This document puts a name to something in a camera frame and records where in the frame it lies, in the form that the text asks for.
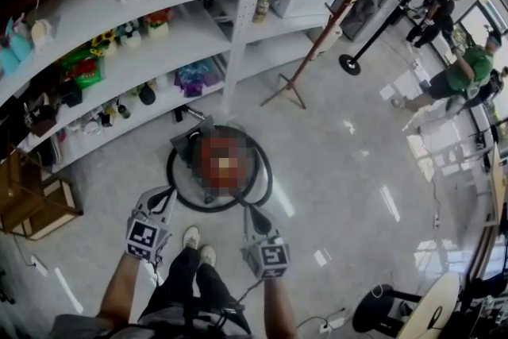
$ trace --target green shirt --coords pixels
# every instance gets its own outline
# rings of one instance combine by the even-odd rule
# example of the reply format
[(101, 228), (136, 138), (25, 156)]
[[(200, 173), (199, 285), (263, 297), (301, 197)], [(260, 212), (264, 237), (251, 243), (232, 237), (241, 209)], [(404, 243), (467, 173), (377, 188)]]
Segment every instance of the green shirt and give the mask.
[[(464, 59), (475, 72), (474, 81), (476, 83), (489, 76), (494, 68), (494, 56), (479, 45), (468, 48), (464, 53)], [(446, 77), (448, 85), (454, 91), (467, 89), (471, 82), (464, 71), (462, 71), (462, 68), (460, 68), (459, 63), (454, 63), (446, 70)]]

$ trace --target wooden pole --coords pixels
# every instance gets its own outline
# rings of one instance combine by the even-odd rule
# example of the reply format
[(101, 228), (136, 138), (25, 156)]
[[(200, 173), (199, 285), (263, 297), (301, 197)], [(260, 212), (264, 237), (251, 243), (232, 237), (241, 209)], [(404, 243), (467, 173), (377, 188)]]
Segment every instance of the wooden pole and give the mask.
[(325, 38), (329, 35), (329, 33), (332, 31), (334, 25), (337, 23), (337, 21), (343, 17), (343, 14), (344, 12), (346, 11), (346, 9), (348, 8), (348, 6), (350, 6), (355, 0), (344, 0), (341, 5), (339, 6), (339, 8), (337, 9), (337, 11), (332, 15), (332, 18), (330, 18), (328, 24), (326, 25), (325, 29), (323, 30), (323, 33), (321, 33), (321, 35), (319, 36), (319, 38), (316, 40), (316, 42), (314, 43), (314, 46), (310, 49), (309, 53), (306, 55), (306, 57), (303, 59), (302, 63), (300, 64), (300, 66), (298, 67), (298, 70), (296, 70), (295, 74), (291, 77), (291, 79), (287, 79), (286, 77), (284, 77), (283, 75), (282, 78), (284, 80), (287, 81), (286, 85), (284, 85), (282, 88), (280, 88), (278, 91), (276, 91), (270, 98), (268, 99), (265, 99), (262, 103), (261, 103), (261, 106), (264, 106), (266, 105), (267, 103), (269, 103), (273, 98), (275, 98), (276, 96), (282, 94), (284, 91), (291, 91), (293, 90), (297, 97), (298, 97), (298, 100), (300, 101), (301, 103), (301, 107), (302, 109), (306, 109), (306, 105), (304, 103), (304, 101), (302, 100), (302, 97), (300, 96), (300, 94), (298, 93), (298, 91), (296, 90), (296, 88), (294, 87), (294, 83), (296, 82), (296, 80), (298, 79), (298, 77), (300, 76), (300, 74), (302, 74), (302, 71), (305, 69), (305, 67), (307, 66), (307, 64), (312, 60), (312, 58), (314, 57), (314, 53), (319, 49), (319, 47), (321, 46), (321, 44), (323, 43), (323, 41), (325, 40)]

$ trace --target black hose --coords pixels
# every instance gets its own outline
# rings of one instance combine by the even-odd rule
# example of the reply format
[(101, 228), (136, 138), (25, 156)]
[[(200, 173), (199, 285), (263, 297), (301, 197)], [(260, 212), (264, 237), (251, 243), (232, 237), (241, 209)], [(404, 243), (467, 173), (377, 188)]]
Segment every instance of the black hose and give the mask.
[(256, 183), (257, 176), (260, 173), (260, 157), (261, 157), (264, 167), (267, 170), (267, 190), (264, 193), (263, 197), (259, 201), (245, 202), (245, 203), (250, 204), (250, 205), (257, 205), (257, 206), (264, 205), (267, 202), (267, 200), (270, 198), (271, 191), (273, 188), (273, 173), (271, 172), (271, 165), (270, 165), (270, 161), (268, 160), (268, 156), (266, 155), (264, 150), (261, 148), (261, 146), (257, 143), (257, 141), (255, 141), (247, 133), (244, 133), (239, 129), (235, 129), (235, 128), (229, 127), (229, 126), (215, 125), (215, 128), (216, 129), (225, 129), (228, 131), (232, 130), (234, 132), (237, 132), (241, 137), (243, 137), (247, 141), (249, 147), (254, 148), (255, 153), (254, 153), (253, 176), (248, 181), (248, 184), (245, 187), (245, 189), (241, 192), (240, 200), (237, 198), (234, 198), (233, 200), (226, 202), (225, 204), (220, 205), (220, 206), (207, 207), (205, 205), (203, 205), (203, 206), (196, 205), (196, 204), (192, 203), (191, 201), (188, 201), (178, 190), (178, 185), (176, 185), (175, 176), (173, 174), (173, 164), (175, 163), (177, 153), (176, 153), (176, 150), (173, 148), (171, 150), (171, 153), (169, 154), (169, 157), (167, 158), (166, 175), (167, 175), (167, 181), (169, 182), (169, 184), (173, 185), (176, 188), (176, 190), (178, 191), (178, 194), (177, 194), (178, 200), (183, 205), (187, 206), (188, 208), (191, 208), (192, 210), (197, 210), (198, 212), (207, 212), (209, 214), (212, 214), (215, 212), (222, 212), (223, 210), (232, 208), (237, 203), (240, 203), (240, 201), (242, 203), (245, 202), (244, 198), (251, 192), (252, 188), (254, 187), (254, 184)]

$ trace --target white shelf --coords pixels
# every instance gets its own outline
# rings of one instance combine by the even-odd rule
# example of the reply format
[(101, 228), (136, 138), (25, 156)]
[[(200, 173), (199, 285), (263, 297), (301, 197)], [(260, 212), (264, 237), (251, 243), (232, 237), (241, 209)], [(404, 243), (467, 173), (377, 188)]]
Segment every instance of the white shelf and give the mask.
[[(216, 1), (226, 14), (234, 20), (237, 12), (238, 0)], [(325, 27), (328, 20), (328, 14), (281, 18), (270, 8), (263, 23), (251, 23), (247, 33), (247, 42), (250, 43), (265, 38), (280, 36), (282, 34), (293, 33), (295, 31), (313, 29), (314, 27)]]
[[(223, 82), (217, 83), (212, 87), (204, 87), (202, 96), (219, 91), (223, 87)], [(136, 98), (136, 101), (133, 101), (133, 103), (129, 103), (131, 101), (128, 99), (122, 100), (131, 113), (130, 118), (124, 119), (117, 114), (114, 119), (113, 127), (102, 128), (99, 134), (93, 136), (87, 136), (81, 132), (68, 135), (67, 138), (60, 143), (63, 162), (54, 165), (52, 171), (58, 172), (62, 168), (75, 162), (89, 152), (93, 152), (95, 149), (102, 147), (104, 144), (109, 143), (122, 134), (143, 125), (147, 121), (159, 117), (161, 114), (165, 114), (198, 98), (185, 98), (183, 92), (180, 91), (178, 87), (171, 87), (166, 91), (156, 92), (156, 100), (151, 105), (144, 105), (138, 98)]]
[(104, 79), (83, 91), (83, 102), (72, 108), (61, 106), (56, 125), (43, 137), (29, 134), (23, 147), (35, 148), (86, 112), (137, 85), (230, 49), (229, 40), (197, 2), (176, 7), (168, 37), (144, 37), (135, 49), (118, 47), (114, 56), (104, 58)]
[(249, 44), (239, 70), (239, 80), (247, 79), (279, 65), (299, 60), (314, 44), (305, 33), (290, 33)]
[(49, 0), (37, 11), (56, 31), (55, 40), (31, 55), (9, 77), (0, 80), (0, 106), (34, 75), (100, 33), (145, 14), (193, 0)]

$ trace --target black shorts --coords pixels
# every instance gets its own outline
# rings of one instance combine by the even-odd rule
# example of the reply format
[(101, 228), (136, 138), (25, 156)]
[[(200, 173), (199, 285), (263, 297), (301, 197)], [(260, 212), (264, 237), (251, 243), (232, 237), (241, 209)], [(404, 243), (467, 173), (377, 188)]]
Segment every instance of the black shorts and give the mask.
[(446, 71), (442, 71), (430, 80), (430, 88), (427, 89), (427, 94), (432, 99), (445, 99), (451, 98), (459, 92), (453, 90), (448, 83)]

